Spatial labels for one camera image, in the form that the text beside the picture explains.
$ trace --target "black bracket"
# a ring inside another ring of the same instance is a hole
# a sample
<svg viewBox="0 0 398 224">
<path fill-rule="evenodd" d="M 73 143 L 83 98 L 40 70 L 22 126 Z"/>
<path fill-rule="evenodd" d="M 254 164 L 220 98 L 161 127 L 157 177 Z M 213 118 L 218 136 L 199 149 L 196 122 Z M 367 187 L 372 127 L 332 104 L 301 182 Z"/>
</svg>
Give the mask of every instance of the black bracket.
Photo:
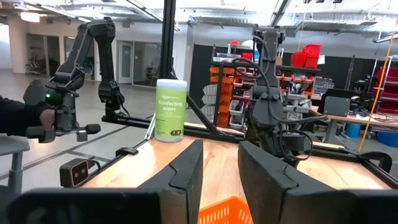
<svg viewBox="0 0 398 224">
<path fill-rule="evenodd" d="M 122 147 L 116 151 L 116 156 L 137 155 L 138 150 L 135 147 Z"/>
<path fill-rule="evenodd" d="M 365 152 L 364 154 L 360 154 L 359 157 L 361 159 L 374 159 L 379 161 L 379 167 L 387 173 L 390 173 L 392 166 L 392 158 L 390 155 L 384 152 Z"/>
</svg>

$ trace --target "wooden table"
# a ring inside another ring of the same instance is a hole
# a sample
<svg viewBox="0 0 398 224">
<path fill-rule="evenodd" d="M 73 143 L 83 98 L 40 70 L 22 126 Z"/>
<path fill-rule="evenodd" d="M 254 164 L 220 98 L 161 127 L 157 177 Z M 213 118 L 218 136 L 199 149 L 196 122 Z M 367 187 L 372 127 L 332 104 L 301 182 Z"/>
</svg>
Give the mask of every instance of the wooden table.
<svg viewBox="0 0 398 224">
<path fill-rule="evenodd" d="M 314 115 L 320 115 L 321 113 L 318 112 L 318 107 L 317 106 L 312 106 L 310 112 Z M 330 118 L 330 122 L 328 125 L 328 128 L 326 129 L 326 136 L 325 136 L 325 142 L 327 143 L 332 143 L 332 144 L 341 144 L 337 138 L 336 138 L 336 131 L 337 131 L 337 122 L 342 121 L 346 123 L 355 123 L 355 124 L 367 124 L 369 117 L 361 117 L 361 116 L 355 116 L 355 115 L 348 115 L 348 116 L 335 116 L 335 115 L 327 115 L 328 118 Z M 381 122 L 377 121 L 374 118 L 381 118 L 385 119 L 386 116 L 381 115 L 381 114 L 373 114 L 370 125 L 371 126 L 383 126 L 383 127 L 389 127 L 389 128 L 398 128 L 398 122 L 393 122 L 393 123 L 386 123 L 386 122 Z"/>
<path fill-rule="evenodd" d="M 138 187 L 163 169 L 196 139 L 185 136 L 182 141 L 175 143 L 151 139 L 138 148 L 139 153 L 136 156 L 123 157 L 83 187 Z M 308 160 L 300 162 L 298 170 L 336 189 L 389 189 L 366 168 L 352 162 L 311 156 Z M 239 177 L 237 144 L 203 140 L 201 195 L 201 208 L 232 196 L 245 200 Z"/>
</svg>

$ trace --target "black sleeve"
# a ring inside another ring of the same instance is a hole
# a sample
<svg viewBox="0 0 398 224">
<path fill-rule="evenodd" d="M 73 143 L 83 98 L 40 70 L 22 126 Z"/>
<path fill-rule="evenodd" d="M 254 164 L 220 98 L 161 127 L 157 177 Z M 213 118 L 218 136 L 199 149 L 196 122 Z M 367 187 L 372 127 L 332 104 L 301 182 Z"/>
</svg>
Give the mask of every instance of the black sleeve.
<svg viewBox="0 0 398 224">
<path fill-rule="evenodd" d="M 39 117 L 36 106 L 0 96 L 0 133 L 25 136 L 28 127 L 41 126 Z"/>
</svg>

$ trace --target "rack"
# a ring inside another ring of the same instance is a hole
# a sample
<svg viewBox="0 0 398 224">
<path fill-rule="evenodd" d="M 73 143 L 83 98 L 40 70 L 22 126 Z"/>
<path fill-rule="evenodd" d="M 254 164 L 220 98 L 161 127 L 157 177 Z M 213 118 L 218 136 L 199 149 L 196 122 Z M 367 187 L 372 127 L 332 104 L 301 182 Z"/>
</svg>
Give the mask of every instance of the rack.
<svg viewBox="0 0 398 224">
<path fill-rule="evenodd" d="M 391 55 L 387 58 L 387 70 L 384 74 L 384 79 L 380 80 L 382 75 L 382 67 L 380 67 L 377 72 L 377 62 L 383 61 L 386 58 L 377 58 L 374 63 L 373 72 L 371 75 L 371 80 L 373 76 L 377 77 L 377 82 L 373 87 L 373 93 L 376 94 L 379 82 L 382 82 L 381 94 L 379 99 L 381 100 L 381 105 L 377 106 L 377 113 L 392 113 L 398 114 L 398 107 L 396 106 L 398 102 L 398 68 L 391 68 L 391 62 L 398 62 L 398 55 Z"/>
</svg>

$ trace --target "gray chair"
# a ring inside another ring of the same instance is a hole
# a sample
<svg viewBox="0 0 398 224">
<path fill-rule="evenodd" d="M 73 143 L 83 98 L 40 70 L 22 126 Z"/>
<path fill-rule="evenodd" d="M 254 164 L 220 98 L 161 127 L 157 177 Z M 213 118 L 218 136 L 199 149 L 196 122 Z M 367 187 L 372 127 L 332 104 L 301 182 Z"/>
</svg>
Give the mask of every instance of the gray chair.
<svg viewBox="0 0 398 224">
<path fill-rule="evenodd" d="M 22 192 L 22 155 L 24 151 L 29 149 L 29 142 L 26 137 L 0 134 L 0 156 L 12 154 L 8 187 L 17 194 Z"/>
</svg>

